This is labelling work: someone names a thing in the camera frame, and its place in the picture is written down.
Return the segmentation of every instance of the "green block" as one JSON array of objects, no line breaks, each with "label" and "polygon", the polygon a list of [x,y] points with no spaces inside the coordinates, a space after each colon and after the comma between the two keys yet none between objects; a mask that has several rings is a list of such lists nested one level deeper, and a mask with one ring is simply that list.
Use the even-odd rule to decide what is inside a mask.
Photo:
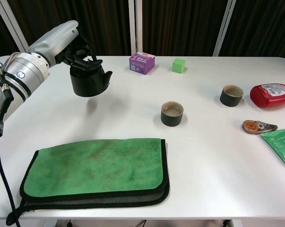
[{"label": "green block", "polygon": [[180,59],[180,58],[176,58],[173,61],[172,71],[173,72],[178,72],[178,73],[183,73],[184,65],[185,65],[185,60]]}]

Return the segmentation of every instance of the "ketchup bottle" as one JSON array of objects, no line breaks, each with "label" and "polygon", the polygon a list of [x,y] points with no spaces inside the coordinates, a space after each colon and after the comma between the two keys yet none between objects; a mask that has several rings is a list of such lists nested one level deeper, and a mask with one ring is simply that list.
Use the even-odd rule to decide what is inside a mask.
[{"label": "ketchup bottle", "polygon": [[251,100],[260,108],[277,107],[285,104],[284,84],[263,84],[250,91]]}]

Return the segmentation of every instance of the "green plastic bag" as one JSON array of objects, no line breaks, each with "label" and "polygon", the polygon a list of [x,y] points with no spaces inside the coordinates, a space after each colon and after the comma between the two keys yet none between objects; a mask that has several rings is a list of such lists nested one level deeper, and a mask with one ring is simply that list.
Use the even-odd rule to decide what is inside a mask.
[{"label": "green plastic bag", "polygon": [[261,134],[261,137],[285,163],[285,129]]}]

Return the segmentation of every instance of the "black cup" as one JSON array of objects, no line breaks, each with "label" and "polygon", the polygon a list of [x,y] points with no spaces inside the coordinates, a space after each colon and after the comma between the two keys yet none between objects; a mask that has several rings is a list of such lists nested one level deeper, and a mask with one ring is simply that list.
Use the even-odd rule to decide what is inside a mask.
[{"label": "black cup", "polygon": [[183,115],[183,107],[177,102],[166,102],[161,106],[161,121],[167,126],[180,124]]},{"label": "black cup", "polygon": [[243,96],[243,90],[235,85],[225,85],[223,87],[220,101],[226,106],[237,106]]}]

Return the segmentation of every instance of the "small cardboard box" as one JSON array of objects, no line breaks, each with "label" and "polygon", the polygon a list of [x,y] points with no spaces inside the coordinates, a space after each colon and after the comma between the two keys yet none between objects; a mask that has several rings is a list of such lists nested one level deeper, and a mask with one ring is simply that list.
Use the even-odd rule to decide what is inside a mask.
[{"label": "small cardboard box", "polygon": [[130,57],[130,70],[146,75],[155,66],[155,56],[137,52]]}]

